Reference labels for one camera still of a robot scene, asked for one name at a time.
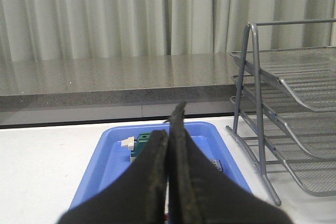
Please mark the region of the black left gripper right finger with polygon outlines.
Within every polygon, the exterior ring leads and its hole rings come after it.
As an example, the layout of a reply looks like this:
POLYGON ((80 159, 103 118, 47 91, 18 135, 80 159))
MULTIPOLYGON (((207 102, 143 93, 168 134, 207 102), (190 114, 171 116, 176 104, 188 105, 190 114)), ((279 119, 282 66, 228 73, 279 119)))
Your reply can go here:
POLYGON ((167 120, 173 223, 291 223, 284 211, 245 191, 209 161, 184 127, 185 106, 178 104, 167 120))

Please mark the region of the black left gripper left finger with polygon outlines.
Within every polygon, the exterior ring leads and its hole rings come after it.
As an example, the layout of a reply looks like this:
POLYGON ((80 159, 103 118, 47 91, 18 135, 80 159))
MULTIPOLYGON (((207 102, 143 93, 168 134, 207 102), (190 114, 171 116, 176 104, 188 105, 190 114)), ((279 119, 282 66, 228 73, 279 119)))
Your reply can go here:
POLYGON ((64 213, 59 223, 165 223, 168 134, 155 130, 111 185, 64 213))

